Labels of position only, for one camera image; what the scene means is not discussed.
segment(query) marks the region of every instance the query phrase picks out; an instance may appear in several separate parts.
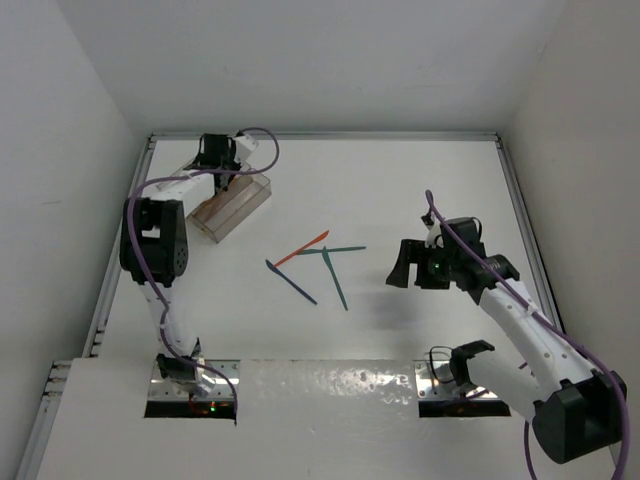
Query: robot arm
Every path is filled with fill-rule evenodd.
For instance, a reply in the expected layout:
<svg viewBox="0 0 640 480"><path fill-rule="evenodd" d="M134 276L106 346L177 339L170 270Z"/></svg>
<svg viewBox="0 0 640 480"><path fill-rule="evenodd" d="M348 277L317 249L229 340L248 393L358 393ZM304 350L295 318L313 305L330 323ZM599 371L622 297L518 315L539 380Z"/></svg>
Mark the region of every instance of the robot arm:
<svg viewBox="0 0 640 480"><path fill-rule="evenodd" d="M194 161L176 176L189 176L200 169L238 171L257 146L258 142L246 134L235 137L203 135ZM199 175L184 181L165 183L152 195L137 199L134 206L136 238L153 279L171 303L171 310L164 320L166 339L176 353L190 359L199 356L200 342L185 321L179 296L174 295L179 277L185 272L189 260L185 219L203 202L225 189L232 179L232 175ZM164 306L140 269L125 217L126 213L120 238L120 265L131 273L149 303L160 343L157 357L160 370L163 376L175 380L196 380L196 369L176 361L161 340L160 323Z"/></svg>
<svg viewBox="0 0 640 480"><path fill-rule="evenodd" d="M427 240L402 241L387 284L406 288L412 263L418 266L415 284L420 288L448 289L454 282L500 325L533 374L506 363L491 344L479 340L453 349L448 373L455 383L468 388L481 385L498 395L532 424L542 449L557 463L620 441L620 410L613 385L564 339L532 317L534 311L540 312L519 281L518 271L502 255L487 257L481 226L475 219L446 222L474 253L529 300L528 309L436 225L430 213L423 221L430 230ZM623 380L612 373L626 395Z"/></svg>

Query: white panel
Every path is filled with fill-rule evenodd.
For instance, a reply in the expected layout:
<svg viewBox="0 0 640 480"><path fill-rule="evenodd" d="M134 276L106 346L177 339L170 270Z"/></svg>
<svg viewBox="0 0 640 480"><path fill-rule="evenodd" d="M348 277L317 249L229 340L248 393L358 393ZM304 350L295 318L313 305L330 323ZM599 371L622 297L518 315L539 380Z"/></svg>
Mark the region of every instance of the white panel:
<svg viewBox="0 0 640 480"><path fill-rule="evenodd" d="M256 167L273 154L268 141L260 145ZM149 178L175 171L196 149L196 141L160 141ZM480 218L487 251L506 255L535 291L493 142L284 140L268 175L273 196L222 243L189 228L189 265L175 295L188 299L185 315L207 357L415 359L431 345L483 338L522 363L466 294L385 285L400 240L427 235L420 216L430 187L445 215ZM367 246L332 256L348 312L320 256L281 267L317 307L265 265L327 229L327 247ZM144 296L123 273L100 354L146 364L156 350Z"/></svg>
<svg viewBox="0 0 640 480"><path fill-rule="evenodd" d="M564 0L58 0L152 129L495 129Z"/></svg>
<svg viewBox="0 0 640 480"><path fill-rule="evenodd" d="M150 365L73 364L38 480L526 480L522 419L419 419L412 364L243 361L238 426L142 418ZM538 478L607 478L606 450Z"/></svg>
<svg viewBox="0 0 640 480"><path fill-rule="evenodd" d="M0 479L51 362L82 351L138 144L57 5L0 14Z"/></svg>
<svg viewBox="0 0 640 480"><path fill-rule="evenodd" d="M575 0L508 132L569 333L629 386L640 478L640 3Z"/></svg>

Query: transparent container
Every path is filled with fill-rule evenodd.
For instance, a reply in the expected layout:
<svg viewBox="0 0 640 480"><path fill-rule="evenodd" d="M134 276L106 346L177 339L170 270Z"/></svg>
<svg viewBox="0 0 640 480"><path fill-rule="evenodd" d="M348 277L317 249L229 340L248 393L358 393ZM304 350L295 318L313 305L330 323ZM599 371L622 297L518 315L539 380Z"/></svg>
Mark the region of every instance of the transparent container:
<svg viewBox="0 0 640 480"><path fill-rule="evenodd" d="M271 181L261 174L236 176L226 191L203 202L189 219L219 243L271 196Z"/></svg>

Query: white tabletop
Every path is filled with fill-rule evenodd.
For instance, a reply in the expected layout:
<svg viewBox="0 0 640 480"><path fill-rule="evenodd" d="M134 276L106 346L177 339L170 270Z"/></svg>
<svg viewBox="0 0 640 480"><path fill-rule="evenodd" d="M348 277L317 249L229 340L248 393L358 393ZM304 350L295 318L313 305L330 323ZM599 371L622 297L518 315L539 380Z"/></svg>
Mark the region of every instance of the white tabletop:
<svg viewBox="0 0 640 480"><path fill-rule="evenodd" d="M148 178L174 172L196 149L193 141L160 141ZM263 140L252 164L265 165L272 153ZM385 285L400 240L426 237L420 216L431 188L445 215L481 219L487 251L506 255L534 290L493 142L284 140L268 176L273 196L220 244L189 228L190 260L177 295L189 304L187 320L207 356L415 359L431 345L479 338L510 351L496 324L455 288ZM317 307L265 266L325 230L321 245L367 246L332 256L348 312L319 256L282 266ZM149 360L156 348L144 297L122 273L100 356Z"/></svg>
<svg viewBox="0 0 640 480"><path fill-rule="evenodd" d="M149 178L172 173L196 148L158 142ZM251 163L267 164L272 151L262 141ZM447 217L482 221L487 252L507 256L534 292L495 144L284 140L268 176L272 198L222 243L189 228L181 290L206 356L242 359L238 427L142 418L158 346L144 297L123 273L99 358L74 362L38 478L528 478L520 417L419 419L409 361L432 345L478 339L514 365L519 354L455 288L384 283L400 240L426 235L431 188ZM329 248L367 246L332 257L349 311L319 256L282 267L318 306L265 266L327 229ZM376 380L360 381L363 372ZM406 381L385 383L389 374ZM539 478L612 470L607 450L561 467L532 443Z"/></svg>

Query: purple cable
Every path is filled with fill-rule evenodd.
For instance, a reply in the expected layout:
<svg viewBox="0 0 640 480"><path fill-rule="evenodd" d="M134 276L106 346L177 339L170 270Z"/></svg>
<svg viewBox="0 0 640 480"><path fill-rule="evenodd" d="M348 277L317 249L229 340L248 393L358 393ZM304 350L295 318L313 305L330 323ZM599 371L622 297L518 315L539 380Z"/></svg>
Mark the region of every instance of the purple cable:
<svg viewBox="0 0 640 480"><path fill-rule="evenodd" d="M429 203L429 207L433 211L433 214L436 216L438 221L440 222L440 226L446 230L446 232L451 235L451 237L455 240L455 242L460 245L460 247L478 264L480 264L487 272L489 272L493 277L511 294L511 296L522 305L523 308L529 307L529 302L522 297L518 292L516 292L511 285L507 283L507 281L502 278L498 272L496 272L491 266L485 262L482 258L480 258L464 241L453 231L453 229L446 223L444 217L440 214L438 209L435 206L435 202L433 200L433 193L431 190L427 190L425 192L427 197L427 203ZM544 328L550 330L555 333L557 336L562 338L565 342L571 345L577 352L581 353L587 360L590 360L600 371L607 377L607 380L611 382L613 385L613 390L616 394L616 398L618 400L618 405L620 407L620 422L622 428L622 440L620 444L620 455L618 456L618 463L616 464L615 471L613 472L613 476L611 480L622 480L622 475L624 474L624 470L627 464L627 460L629 458L629 447L631 443L630 438L630 425L629 425L629 411L627 410L627 402L624 398L624 393L622 393L622 389L618 382L611 374L611 371L607 368L607 366L602 363L602 361L592 354L589 350L587 350L583 345L580 345L578 342L573 340L571 337L566 335L564 332L560 331L553 325L551 325L547 320L545 320L542 315L538 312L533 313L533 318ZM533 471L533 465L531 463L531 452L529 451L529 426L525 422L525 440L524 440L524 448L525 448L525 457L527 458L527 468L529 469L529 474L532 479L536 479L536 474Z"/></svg>
<svg viewBox="0 0 640 480"><path fill-rule="evenodd" d="M237 420L238 393L236 392L236 389L233 386L233 384L231 383L231 381L229 380L229 378L227 378L222 372L219 372L218 370L216 370L215 368L210 367L209 365L201 365L198 362L195 362L193 360L190 360L190 359L187 359L187 358L184 358L184 357L180 356L178 354L178 352L176 352L173 349L171 344L169 344L169 341L168 341L168 339L166 337L166 333L164 331L164 322L165 322L165 320L167 318L167 314L169 313L169 309L171 308L171 306L170 306L168 300L162 294L162 291L158 287L158 284L153 279L153 275L151 273L151 270L149 270L149 266L147 265L147 262L144 259L144 255L142 254L142 250L140 249L140 243L138 242L138 237L135 234L136 229L135 229L135 224L134 224L134 221L133 221L133 210L134 210L136 199L140 198L140 196L142 195L142 192L144 191L144 189L147 188L148 186L154 185L156 183L184 181L184 180L189 180L192 177L198 177L200 175L221 175L221 174L223 174L223 175L224 174L230 174L230 175L256 175L258 173L266 172L267 170L272 168L278 162L278 159L280 158L280 144L278 143L278 139L275 137L275 135L273 133L271 133L269 130L267 130L266 128L262 128L262 127L245 128L243 130L240 130L240 133L252 132L252 131L258 131L258 132L266 133L271 138L271 140L273 140L273 144L276 147L275 156L274 156L273 160L271 161L271 163L269 165L267 165L266 167L258 169L258 170L250 170L250 171L244 171L244 172L243 171L224 170L224 169L221 169L221 168L215 168L215 169L210 169L210 170L200 170L200 171L191 173L190 175L175 176L175 177L161 177L161 178L154 178L152 180L146 180L145 182L141 183L140 185L138 185L133 190L133 193L129 197L129 203L127 204L127 213L126 213L126 216L127 216L127 228L129 229L129 237L131 239L131 246L133 248L133 253L135 254L136 259L138 260L138 263L140 264L140 269L142 270L142 273L144 274L144 278L147 280L147 282L149 282L149 286L155 292L156 296L158 297L158 300L160 300L160 302L162 303L162 305L164 307L164 311L162 312L162 316L160 317L160 338L162 339L162 343L166 347L167 351L171 355L173 355L179 362L181 362L181 363L183 363L185 365L188 365L190 367L201 368L202 370L207 370L207 371L213 373L214 375L217 375L218 377L222 378L225 382L227 382L227 384L229 385L229 388L231 388L231 394L233 395L233 414L234 414L234 422L236 424L238 423L238 420Z"/></svg>
<svg viewBox="0 0 640 480"><path fill-rule="evenodd" d="M538 480L536 472L533 470L533 461L531 460L531 448L529 447L529 422L524 421L524 459L527 462L527 470L531 480Z"/></svg>

